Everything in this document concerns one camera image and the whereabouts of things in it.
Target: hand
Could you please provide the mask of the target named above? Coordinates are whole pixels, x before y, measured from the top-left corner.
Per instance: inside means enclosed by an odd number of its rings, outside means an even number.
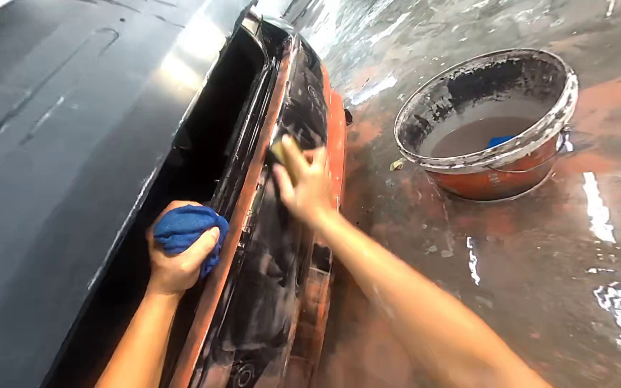
[[[150,251],[151,274],[148,283],[148,292],[162,295],[184,295],[185,290],[193,287],[198,280],[200,264],[205,257],[214,249],[217,239],[220,238],[220,229],[211,228],[203,233],[188,249],[177,255],[167,255],[162,252],[159,243],[155,243],[153,231],[155,225],[168,211],[184,207],[185,205],[201,206],[198,202],[172,201],[146,233],[148,250]]]
[[[332,203],[330,195],[327,151],[325,148],[318,148],[306,151],[304,155],[288,135],[282,137],[281,144],[286,163],[296,180],[294,186],[289,171],[284,166],[275,164],[273,169],[280,187],[281,201],[294,216],[315,228],[323,216],[337,211],[337,205]]]

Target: bucket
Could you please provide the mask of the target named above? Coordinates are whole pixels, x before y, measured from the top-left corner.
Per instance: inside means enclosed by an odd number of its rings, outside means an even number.
[[[401,107],[395,138],[405,158],[462,198],[509,198],[548,175],[566,141],[579,83],[542,50],[491,52],[455,65]]]

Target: wet floor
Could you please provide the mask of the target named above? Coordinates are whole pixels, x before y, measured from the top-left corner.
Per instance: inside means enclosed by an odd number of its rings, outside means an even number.
[[[621,387],[621,0],[313,0],[295,21],[345,96],[345,215],[480,315],[555,387]],[[509,48],[579,75],[571,152],[538,189],[440,193],[392,135],[419,85]],[[336,267],[317,387],[431,387]]]

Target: finger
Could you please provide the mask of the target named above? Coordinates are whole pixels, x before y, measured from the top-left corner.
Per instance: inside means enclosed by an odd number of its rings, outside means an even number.
[[[316,168],[325,169],[327,165],[327,148],[318,148],[313,155],[313,166]]]
[[[197,271],[203,260],[212,252],[220,239],[220,228],[213,227],[203,232],[203,234],[195,240],[188,249],[186,249],[180,257],[184,258],[183,268],[188,272]]]
[[[284,155],[288,164],[287,168],[298,174],[303,174],[310,168],[310,165],[306,162],[306,157],[301,153],[299,146],[291,136],[283,136],[281,138],[281,145],[284,147]]]
[[[288,204],[291,198],[294,196],[294,186],[291,184],[291,177],[289,172],[281,164],[275,164],[272,167],[275,173],[275,179],[277,185],[280,187],[280,197],[284,204]]]

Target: blue cloth in bucket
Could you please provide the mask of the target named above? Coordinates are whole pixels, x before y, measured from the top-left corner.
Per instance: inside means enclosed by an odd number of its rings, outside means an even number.
[[[224,217],[209,207],[186,205],[165,213],[155,225],[153,235],[162,244],[162,251],[176,255],[188,249],[204,231],[213,226],[220,228],[220,239],[200,267],[200,276],[205,276],[220,262],[221,245],[229,231],[229,223]]]
[[[494,146],[498,146],[498,145],[506,142],[507,140],[510,140],[512,137],[514,137],[514,136],[494,137],[494,138],[490,139],[490,141],[488,142],[488,148],[492,148]]]

